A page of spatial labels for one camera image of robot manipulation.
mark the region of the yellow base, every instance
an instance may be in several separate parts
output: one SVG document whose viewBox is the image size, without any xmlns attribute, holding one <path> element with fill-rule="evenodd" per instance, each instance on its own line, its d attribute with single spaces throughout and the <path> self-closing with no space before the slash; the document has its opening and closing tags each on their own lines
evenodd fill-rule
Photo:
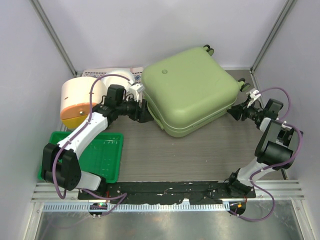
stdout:
<svg viewBox="0 0 320 240">
<path fill-rule="evenodd" d="M 76 129 L 77 127 L 79 127 L 80 124 L 82 124 L 82 122 L 87 118 L 87 116 L 88 115 L 83 115 L 68 119 L 61 119 L 61 121 L 68 129 Z"/>
</svg>

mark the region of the gray tabletop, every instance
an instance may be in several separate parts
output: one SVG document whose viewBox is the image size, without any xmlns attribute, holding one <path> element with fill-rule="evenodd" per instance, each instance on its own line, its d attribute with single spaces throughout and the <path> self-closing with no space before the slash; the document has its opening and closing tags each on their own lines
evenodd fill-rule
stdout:
<svg viewBox="0 0 320 240">
<path fill-rule="evenodd" d="M 253 83 L 248 70 L 228 71 L 236 80 Z M 236 104 L 245 101 L 240 92 Z M 156 122 L 138 123 L 119 117 L 107 130 L 124 135 L 118 181 L 224 180 L 253 158 L 262 136 L 255 124 L 230 115 L 214 120 L 193 133 L 174 138 Z M 280 171 L 264 179 L 282 179 Z"/>
</svg>

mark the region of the gray wall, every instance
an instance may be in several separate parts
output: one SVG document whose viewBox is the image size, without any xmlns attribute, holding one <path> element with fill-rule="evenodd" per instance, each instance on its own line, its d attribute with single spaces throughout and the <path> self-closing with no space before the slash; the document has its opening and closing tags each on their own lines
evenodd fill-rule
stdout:
<svg viewBox="0 0 320 240">
<path fill-rule="evenodd" d="M 289 176 L 299 179 L 312 208 L 314 227 L 320 226 L 320 1 L 298 0 L 272 43 L 256 77 L 260 89 L 285 88 L 292 98 L 287 121 L 304 131 L 300 155 L 289 169 Z M 278 91 L 264 95 L 286 102 Z"/>
<path fill-rule="evenodd" d="M 42 150 L 72 76 L 27 0 L 0 3 L 0 239 L 21 240 Z"/>
<path fill-rule="evenodd" d="M 40 0 L 76 70 L 146 66 L 210 44 L 251 67 L 286 0 Z"/>
</svg>

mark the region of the suitcase handle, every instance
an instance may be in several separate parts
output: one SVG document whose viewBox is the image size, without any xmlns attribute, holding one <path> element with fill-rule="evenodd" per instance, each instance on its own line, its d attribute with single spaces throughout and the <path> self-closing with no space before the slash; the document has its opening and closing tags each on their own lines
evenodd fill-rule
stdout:
<svg viewBox="0 0 320 240">
<path fill-rule="evenodd" d="M 159 125 L 159 127 L 163 130 L 165 129 L 162 122 L 157 118 L 157 116 L 153 113 L 152 108 L 149 106 L 149 103 L 147 103 L 147 107 L 149 110 L 149 113 L 151 114 L 151 116 L 154 118 L 154 120 L 156 121 L 156 123 Z"/>
</svg>

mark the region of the green suitcase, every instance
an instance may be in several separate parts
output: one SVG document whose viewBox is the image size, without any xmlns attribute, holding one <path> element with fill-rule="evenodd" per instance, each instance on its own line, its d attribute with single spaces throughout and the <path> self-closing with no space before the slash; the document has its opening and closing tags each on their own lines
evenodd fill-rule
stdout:
<svg viewBox="0 0 320 240">
<path fill-rule="evenodd" d="M 148 109 L 169 135 L 186 136 L 221 117 L 244 88 L 244 79 L 236 81 L 216 63 L 212 54 L 208 45 L 195 47 L 142 72 Z"/>
</svg>

